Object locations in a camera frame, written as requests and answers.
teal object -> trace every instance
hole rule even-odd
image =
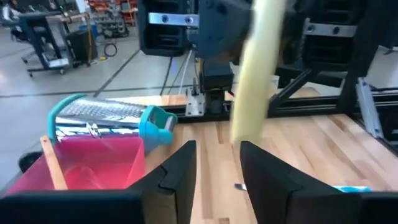
[[[57,123],[58,118],[66,119]],[[68,122],[68,119],[79,121]],[[50,139],[58,141],[56,130],[62,135],[94,135],[105,138],[111,134],[135,135],[144,141],[146,151],[173,141],[177,115],[158,106],[134,105],[112,100],[92,98],[84,94],[69,96],[58,103],[48,116]]]
[[[364,187],[364,186],[333,186],[333,187],[345,193],[359,193],[359,192],[372,191],[369,187]]]

workbench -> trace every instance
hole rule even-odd
[[[306,96],[318,93],[302,88],[294,95]],[[118,100],[181,105],[186,99],[185,95],[175,95]],[[229,143],[229,121],[177,125],[171,146],[146,155],[146,173],[188,140],[197,142],[198,161],[192,224],[257,223],[247,192],[234,187],[243,183],[243,177],[239,148]],[[398,189],[398,158],[344,114],[267,119],[259,146],[330,185]]]

black metal frame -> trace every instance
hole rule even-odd
[[[320,77],[318,75],[319,71],[317,70],[304,70],[300,72],[300,69],[295,70],[289,67],[280,67],[277,69],[276,74],[282,79],[279,86],[283,86],[284,89],[271,98],[268,117],[280,118],[290,116],[347,114],[360,124],[360,120],[354,116],[354,114],[360,113],[355,86],[358,78],[367,75],[381,39],[378,33],[381,32],[382,28],[378,24],[388,21],[388,15],[383,14],[383,12],[385,8],[392,7],[392,4],[396,3],[390,0],[368,1],[368,8],[364,15],[364,19],[359,24],[354,37],[356,47],[354,48],[352,60],[348,66],[348,73],[345,75],[345,82],[340,96],[289,98],[307,82],[314,82],[316,79],[324,80],[325,78]],[[208,80],[207,76],[204,74],[201,74],[201,78],[201,81],[204,81],[205,78]],[[336,77],[332,85],[327,81],[324,81],[322,84],[340,86],[341,80],[341,78]],[[219,93],[223,94],[224,91],[222,90],[223,89],[220,88],[218,90]],[[374,101],[379,113],[398,111],[398,93],[375,93]],[[186,116],[185,105],[164,106],[163,109],[169,113],[175,113],[180,123],[197,123],[228,121],[230,118],[231,102],[224,101],[223,107],[224,110],[220,113],[212,113],[206,110],[203,116]],[[388,142],[388,140],[384,138],[379,140],[380,142]],[[391,144],[384,145],[394,154],[398,155],[398,150]]]

metal grater surface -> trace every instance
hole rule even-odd
[[[136,124],[146,107],[132,103],[83,97],[66,106],[57,117],[97,124]]]

